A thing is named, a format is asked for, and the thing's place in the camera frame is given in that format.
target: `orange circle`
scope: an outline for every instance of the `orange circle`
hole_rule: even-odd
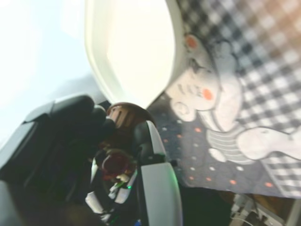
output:
[[[266,186],[266,187],[272,187],[272,186],[273,186],[273,184],[272,184],[272,183],[270,183],[270,182],[267,182],[267,183],[265,183],[265,186]]]
[[[206,100],[212,100],[212,98],[213,98],[211,91],[208,89],[203,90],[203,96]]]
[[[197,47],[197,42],[195,39],[191,36],[186,37],[186,43],[190,48],[196,48]]]
[[[194,130],[195,130],[197,133],[202,132],[201,128],[195,128]]]

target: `black and white checkered cloth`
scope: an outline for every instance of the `black and white checkered cloth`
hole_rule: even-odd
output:
[[[300,0],[177,1],[185,33],[207,46],[232,44],[244,91],[241,125],[294,132],[301,125]],[[261,163],[283,196],[301,197],[301,161],[272,153]]]

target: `white dot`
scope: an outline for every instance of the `white dot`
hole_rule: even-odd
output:
[[[244,171],[244,168],[242,168],[241,166],[237,166],[236,169],[237,169],[238,171]]]

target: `white plastic tray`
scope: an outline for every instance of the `white plastic tray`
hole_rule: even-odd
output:
[[[146,108],[182,68],[180,11],[175,0],[86,0],[85,45],[108,100]]]

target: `robotic hand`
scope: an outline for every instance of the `robotic hand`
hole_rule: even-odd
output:
[[[0,150],[0,226],[114,225],[101,221],[85,202],[102,183],[99,170],[91,182],[98,144],[114,130],[114,122],[87,96],[54,101],[29,114]],[[134,194],[137,218],[143,226],[181,226],[178,184],[150,121],[135,128],[133,151],[138,166],[127,199]],[[110,215],[115,210],[128,215],[128,201],[113,202]]]

